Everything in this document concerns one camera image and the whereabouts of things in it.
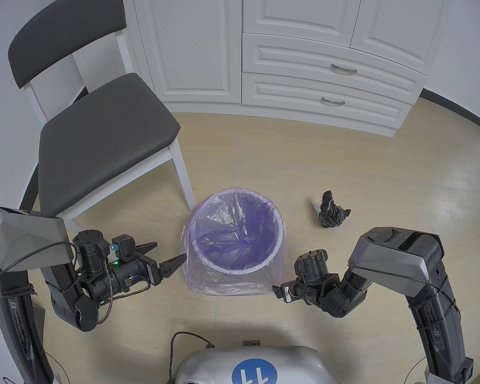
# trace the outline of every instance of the white chair frame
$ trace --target white chair frame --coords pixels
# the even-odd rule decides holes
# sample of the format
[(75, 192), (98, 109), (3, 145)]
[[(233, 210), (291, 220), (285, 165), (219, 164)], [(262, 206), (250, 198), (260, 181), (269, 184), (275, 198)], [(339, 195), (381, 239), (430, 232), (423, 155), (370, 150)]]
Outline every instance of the white chair frame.
[[(132, 73), (133, 66), (127, 50), (125, 35), (123, 31), (118, 31), (115, 32), (115, 36), (117, 38), (117, 43), (120, 49), (120, 54), (125, 71), (127, 73)], [(48, 119), (42, 107), (40, 106), (37, 97), (35, 96), (30, 82), (28, 82), (23, 87), (23, 89), (27, 95), (28, 101), (32, 105), (32, 108), (37, 118), (40, 120), (42, 126), (45, 125)], [(142, 176), (148, 171), (151, 171), (159, 165), (169, 161), (170, 159), (173, 160), (173, 164), (175, 165), (175, 170), (177, 171), (181, 189), (183, 191), (183, 195), (185, 196), (185, 200), (187, 201), (187, 206), (190, 210), (194, 209), (196, 206), (195, 197), (193, 195), (192, 186), (190, 185), (190, 180), (188, 178), (187, 169), (185, 168), (185, 163), (183, 162), (183, 157), (180, 151), (178, 139), (175, 138), (173, 143), (170, 144), (167, 148), (164, 148), (161, 151), (151, 155), (150, 157), (146, 158), (145, 160), (121, 173), (117, 177), (114, 177), (113, 179), (107, 181), (105, 184), (101, 185), (96, 190), (90, 192), (79, 202), (65, 209), (57, 216), (63, 218), (65, 226), (74, 234), (77, 234), (78, 232), (84, 230), (84, 228), (75, 219), (80, 213), (95, 205), (100, 200), (106, 198), (121, 187), (127, 185), (131, 181)]]

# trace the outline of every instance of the drawer handle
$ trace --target drawer handle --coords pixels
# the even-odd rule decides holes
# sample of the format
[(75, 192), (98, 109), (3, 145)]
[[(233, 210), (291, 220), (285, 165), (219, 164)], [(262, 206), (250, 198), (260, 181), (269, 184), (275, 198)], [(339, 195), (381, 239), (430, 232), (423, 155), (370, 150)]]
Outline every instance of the drawer handle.
[(342, 67), (339, 67), (338, 65), (335, 65), (335, 64), (332, 64), (332, 68), (336, 69), (337, 71), (342, 71), (342, 72), (351, 73), (351, 74), (354, 74), (354, 73), (358, 72), (356, 69), (342, 68)]
[(335, 106), (345, 105), (345, 101), (332, 101), (332, 100), (326, 99), (325, 97), (322, 97), (320, 100), (323, 101), (324, 103), (335, 105)]

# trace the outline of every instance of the trash can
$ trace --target trash can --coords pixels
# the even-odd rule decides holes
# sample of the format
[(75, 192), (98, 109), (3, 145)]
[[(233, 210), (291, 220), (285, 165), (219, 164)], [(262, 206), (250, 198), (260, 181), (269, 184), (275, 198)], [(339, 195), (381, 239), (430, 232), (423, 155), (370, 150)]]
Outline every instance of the trash can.
[(192, 211), (181, 252), (187, 286), (207, 295), (272, 292), (284, 270), (285, 231), (275, 205), (257, 192), (231, 188)]

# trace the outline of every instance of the blue circular logo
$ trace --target blue circular logo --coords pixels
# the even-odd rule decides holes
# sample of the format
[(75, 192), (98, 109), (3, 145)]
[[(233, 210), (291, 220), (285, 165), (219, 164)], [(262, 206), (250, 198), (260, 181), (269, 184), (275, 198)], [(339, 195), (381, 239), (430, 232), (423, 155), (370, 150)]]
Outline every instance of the blue circular logo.
[(275, 367), (262, 359), (248, 359), (238, 364), (232, 372), (233, 384), (276, 384)]

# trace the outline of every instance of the chair backrest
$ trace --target chair backrest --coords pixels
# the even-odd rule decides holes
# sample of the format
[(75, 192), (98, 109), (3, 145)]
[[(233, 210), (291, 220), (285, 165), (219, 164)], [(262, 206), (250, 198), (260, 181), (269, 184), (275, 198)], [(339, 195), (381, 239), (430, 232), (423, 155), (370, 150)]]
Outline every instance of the chair backrest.
[[(122, 0), (57, 0), (51, 3), (27, 22), (10, 44), (8, 60), (17, 86), (24, 87), (57, 61), (126, 27)], [(117, 35), (117, 41), (122, 51), (123, 34)]]

